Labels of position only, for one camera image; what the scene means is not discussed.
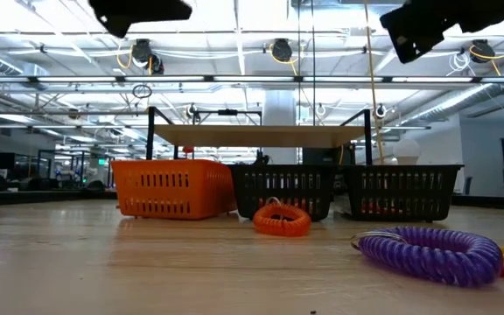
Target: orange coiled keychain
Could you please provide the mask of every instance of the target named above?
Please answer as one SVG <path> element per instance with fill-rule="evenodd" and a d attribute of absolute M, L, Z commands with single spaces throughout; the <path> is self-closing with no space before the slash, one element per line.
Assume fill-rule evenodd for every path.
<path fill-rule="evenodd" d="M 256 231 L 267 235 L 304 236 L 311 228 L 311 217 L 307 212 L 296 206 L 282 204 L 277 198 L 276 203 L 263 206 L 254 214 Z"/>

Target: key ring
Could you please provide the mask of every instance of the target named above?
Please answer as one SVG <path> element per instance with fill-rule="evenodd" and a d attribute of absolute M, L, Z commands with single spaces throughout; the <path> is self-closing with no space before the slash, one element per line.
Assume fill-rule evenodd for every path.
<path fill-rule="evenodd" d="M 351 242 L 351 247 L 353 247 L 354 249 L 360 250 L 359 244 L 355 243 L 355 241 L 358 241 L 358 240 L 365 238 L 365 237 L 372 237 L 372 236 L 388 237 L 388 238 L 394 239 L 396 241 L 404 242 L 407 244 L 406 240 L 404 240 L 398 234 L 389 233 L 389 232 L 371 231 L 371 232 L 362 232 L 362 233 L 358 233 L 358 234 L 351 236 L 351 239 L 349 239 L 349 241 Z"/>

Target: shelf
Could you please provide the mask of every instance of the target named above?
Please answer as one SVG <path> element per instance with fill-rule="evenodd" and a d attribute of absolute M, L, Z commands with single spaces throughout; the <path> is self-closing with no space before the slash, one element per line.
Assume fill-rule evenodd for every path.
<path fill-rule="evenodd" d="M 211 147 L 334 148 L 363 136 L 363 127 L 158 125 L 174 145 Z"/>

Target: white lamp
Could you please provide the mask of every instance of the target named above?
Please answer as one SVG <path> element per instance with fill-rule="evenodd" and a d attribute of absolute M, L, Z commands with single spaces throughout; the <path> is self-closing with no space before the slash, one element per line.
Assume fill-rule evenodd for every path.
<path fill-rule="evenodd" d="M 394 156 L 398 165 L 415 165 L 421 155 L 419 143 L 413 139 L 402 139 L 394 146 Z"/>

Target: wire basket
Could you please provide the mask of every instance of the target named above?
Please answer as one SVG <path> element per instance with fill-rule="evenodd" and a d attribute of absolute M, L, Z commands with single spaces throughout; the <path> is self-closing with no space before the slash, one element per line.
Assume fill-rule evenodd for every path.
<path fill-rule="evenodd" d="M 123 215 L 199 220 L 236 209 L 228 167 L 207 160 L 113 161 Z"/>
<path fill-rule="evenodd" d="M 462 165 L 348 166 L 344 211 L 362 221 L 441 221 Z"/>
<path fill-rule="evenodd" d="M 305 210 L 314 221 L 328 216 L 334 166 L 231 165 L 240 216 L 252 219 L 270 197 Z"/>

